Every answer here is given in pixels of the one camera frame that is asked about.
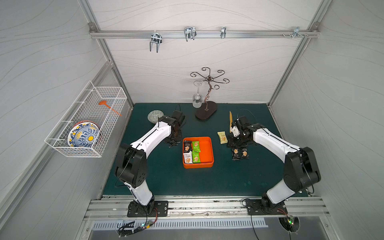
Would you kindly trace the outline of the black cookie packet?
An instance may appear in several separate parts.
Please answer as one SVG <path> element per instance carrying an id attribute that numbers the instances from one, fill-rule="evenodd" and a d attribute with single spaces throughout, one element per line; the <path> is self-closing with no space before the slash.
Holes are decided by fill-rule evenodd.
<path id="1" fill-rule="evenodd" d="M 243 148 L 241 151 L 241 159 L 249 159 L 249 153 L 247 148 Z"/>
<path id="2" fill-rule="evenodd" d="M 241 149 L 234 148 L 232 149 L 232 160 L 238 161 L 241 159 Z"/>
<path id="3" fill-rule="evenodd" d="M 191 151 L 193 151 L 193 144 L 191 141 L 184 141 L 183 142 L 183 146 L 184 146 L 184 151 L 183 153 L 189 153 Z"/>

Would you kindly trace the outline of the yellow cookie packet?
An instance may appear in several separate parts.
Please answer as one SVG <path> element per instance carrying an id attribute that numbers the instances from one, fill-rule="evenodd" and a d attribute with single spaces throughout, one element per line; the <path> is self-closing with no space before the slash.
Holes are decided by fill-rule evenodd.
<path id="1" fill-rule="evenodd" d="M 226 132 L 217 132 L 217 134 L 218 134 L 219 139 L 220 139 L 220 144 L 227 144 L 228 143 Z"/>

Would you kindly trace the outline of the orange storage box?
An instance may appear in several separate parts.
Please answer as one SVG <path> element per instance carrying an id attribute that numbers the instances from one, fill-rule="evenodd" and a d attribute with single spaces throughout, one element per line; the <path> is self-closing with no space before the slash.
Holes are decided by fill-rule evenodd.
<path id="1" fill-rule="evenodd" d="M 210 137 L 189 137 L 183 139 L 183 147 L 185 147 L 185 141 L 191 142 L 200 142 L 200 163 L 185 163 L 183 159 L 183 166 L 185 169 L 201 169 L 201 168 L 211 168 L 214 164 L 214 152 L 212 147 L 212 140 Z"/>

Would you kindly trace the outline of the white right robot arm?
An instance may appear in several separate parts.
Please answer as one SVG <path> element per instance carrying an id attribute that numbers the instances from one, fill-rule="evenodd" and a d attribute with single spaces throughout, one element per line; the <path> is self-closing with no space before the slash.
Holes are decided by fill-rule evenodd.
<path id="1" fill-rule="evenodd" d="M 230 146 L 246 147 L 250 143 L 263 146 L 284 164 L 282 180 L 262 196 L 264 207 L 275 207 L 299 191 L 321 181 L 316 156 L 311 148 L 291 144 L 263 125 L 251 124 L 245 116 L 236 120 L 230 117 Z"/>

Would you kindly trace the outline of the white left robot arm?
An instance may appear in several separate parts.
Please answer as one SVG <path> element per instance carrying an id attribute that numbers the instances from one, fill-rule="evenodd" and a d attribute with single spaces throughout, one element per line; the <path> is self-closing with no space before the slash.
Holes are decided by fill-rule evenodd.
<path id="1" fill-rule="evenodd" d="M 185 115 L 180 111 L 174 111 L 170 117 L 162 116 L 141 138 L 119 147 L 115 170 L 117 180 L 130 190 L 134 203 L 148 213 L 154 208 L 155 198 L 146 182 L 147 160 L 161 142 L 166 141 L 173 146 L 181 141 L 180 127 L 184 119 Z"/>

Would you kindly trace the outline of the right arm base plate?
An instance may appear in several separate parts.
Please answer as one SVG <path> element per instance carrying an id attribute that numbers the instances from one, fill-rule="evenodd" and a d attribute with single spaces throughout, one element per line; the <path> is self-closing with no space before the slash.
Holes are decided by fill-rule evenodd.
<path id="1" fill-rule="evenodd" d="M 286 216 L 288 211 L 285 203 L 272 204 L 267 199 L 244 199 L 242 205 L 250 216 L 282 215 Z"/>

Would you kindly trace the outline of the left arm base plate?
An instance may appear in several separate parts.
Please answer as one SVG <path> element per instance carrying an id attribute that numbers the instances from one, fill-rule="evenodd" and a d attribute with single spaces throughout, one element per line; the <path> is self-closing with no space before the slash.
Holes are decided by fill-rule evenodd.
<path id="1" fill-rule="evenodd" d="M 150 201 L 146 206 L 142 206 L 138 202 L 132 201 L 128 207 L 127 217 L 166 217 L 168 215 L 168 208 L 168 201 Z"/>

